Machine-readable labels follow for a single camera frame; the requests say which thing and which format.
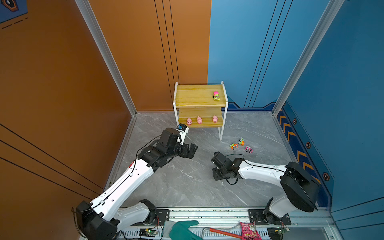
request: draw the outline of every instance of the wooden shelf board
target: wooden shelf board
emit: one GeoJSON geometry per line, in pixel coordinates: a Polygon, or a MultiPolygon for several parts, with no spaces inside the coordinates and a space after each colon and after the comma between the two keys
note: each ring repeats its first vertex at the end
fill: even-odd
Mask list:
{"type": "Polygon", "coordinates": [[[176,108],[225,107],[223,85],[178,85],[175,103],[176,108]],[[214,91],[220,100],[213,99],[214,91]]]}
{"type": "Polygon", "coordinates": [[[216,108],[180,108],[179,110],[179,122],[187,124],[187,119],[192,119],[192,125],[188,127],[222,127],[223,115],[221,107],[216,108]],[[212,117],[216,115],[217,122],[212,121],[212,117]],[[200,116],[203,119],[202,124],[197,123],[197,117],[200,116]]]}

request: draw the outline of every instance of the pink toy car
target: pink toy car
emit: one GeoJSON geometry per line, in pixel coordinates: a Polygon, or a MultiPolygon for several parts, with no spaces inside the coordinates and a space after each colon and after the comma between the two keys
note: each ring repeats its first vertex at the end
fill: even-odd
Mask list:
{"type": "Polygon", "coordinates": [[[245,151],[246,151],[246,152],[249,152],[249,153],[252,153],[252,152],[253,152],[253,149],[252,149],[250,146],[246,146],[246,147],[245,147],[245,151]]]}

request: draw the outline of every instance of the pink snack package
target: pink snack package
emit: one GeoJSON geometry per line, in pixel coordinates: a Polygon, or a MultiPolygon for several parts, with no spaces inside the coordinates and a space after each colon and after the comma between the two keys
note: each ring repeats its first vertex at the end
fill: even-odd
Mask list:
{"type": "Polygon", "coordinates": [[[259,233],[256,231],[256,227],[254,223],[242,223],[242,240],[261,240],[259,233]]]}

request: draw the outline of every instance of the red stick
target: red stick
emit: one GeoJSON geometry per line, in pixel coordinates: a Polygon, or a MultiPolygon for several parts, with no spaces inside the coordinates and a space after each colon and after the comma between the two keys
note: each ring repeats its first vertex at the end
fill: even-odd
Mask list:
{"type": "Polygon", "coordinates": [[[229,232],[224,232],[224,231],[217,230],[217,229],[214,229],[214,228],[210,228],[209,231],[210,232],[215,232],[215,233],[220,233],[220,234],[231,236],[231,237],[235,237],[235,238],[240,238],[240,239],[242,238],[240,235],[236,235],[236,234],[229,233],[229,232]]]}

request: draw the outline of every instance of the orange wall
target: orange wall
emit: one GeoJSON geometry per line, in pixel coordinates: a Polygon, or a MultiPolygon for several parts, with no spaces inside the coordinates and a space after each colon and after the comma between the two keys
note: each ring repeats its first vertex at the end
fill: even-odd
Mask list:
{"type": "Polygon", "coordinates": [[[173,110],[177,81],[207,83],[211,1],[89,2],[138,111],[173,110]]]}
{"type": "Polygon", "coordinates": [[[78,238],[71,207],[102,193],[131,116],[75,1],[28,1],[0,42],[0,124],[79,173],[0,125],[0,235],[78,238]]]}

